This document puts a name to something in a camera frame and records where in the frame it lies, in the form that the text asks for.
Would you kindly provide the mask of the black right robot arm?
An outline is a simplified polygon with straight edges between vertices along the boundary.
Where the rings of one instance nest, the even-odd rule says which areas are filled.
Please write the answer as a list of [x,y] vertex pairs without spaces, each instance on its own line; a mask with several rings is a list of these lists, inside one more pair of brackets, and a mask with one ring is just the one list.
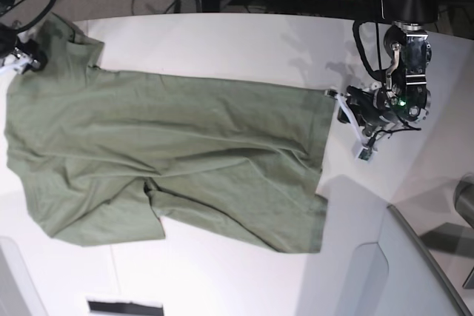
[[[15,5],[16,0],[1,0],[1,16],[6,15]],[[17,73],[37,71],[44,62],[34,40],[24,43],[14,28],[1,24],[1,73],[7,70],[15,70]]]

